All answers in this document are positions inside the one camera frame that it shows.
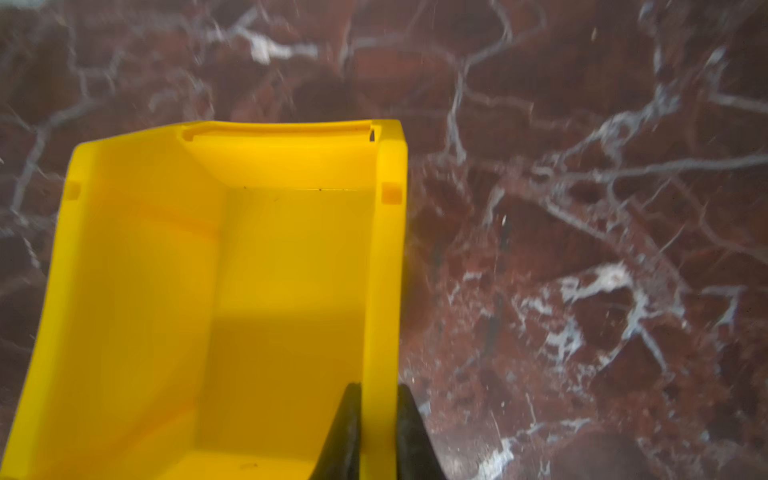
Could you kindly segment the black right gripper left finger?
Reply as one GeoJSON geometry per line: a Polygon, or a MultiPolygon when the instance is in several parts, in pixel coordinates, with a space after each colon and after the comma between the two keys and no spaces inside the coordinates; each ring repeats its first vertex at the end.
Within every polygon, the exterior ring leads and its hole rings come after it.
{"type": "Polygon", "coordinates": [[[346,386],[310,480],[358,480],[362,438],[362,391],[346,386]]]}

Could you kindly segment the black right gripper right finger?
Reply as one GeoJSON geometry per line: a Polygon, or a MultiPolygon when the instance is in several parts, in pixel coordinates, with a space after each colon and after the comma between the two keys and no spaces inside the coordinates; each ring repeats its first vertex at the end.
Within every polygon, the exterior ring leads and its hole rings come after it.
{"type": "Polygon", "coordinates": [[[398,385],[396,464],[399,480],[446,480],[414,396],[398,385]]]}

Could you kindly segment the yellow plastic bin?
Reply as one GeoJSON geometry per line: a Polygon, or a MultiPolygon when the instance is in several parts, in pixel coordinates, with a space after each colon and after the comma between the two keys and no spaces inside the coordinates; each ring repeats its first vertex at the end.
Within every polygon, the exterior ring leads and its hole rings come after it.
{"type": "Polygon", "coordinates": [[[5,479],[309,479],[346,386],[393,479],[396,120],[182,123],[78,145],[5,479]]]}

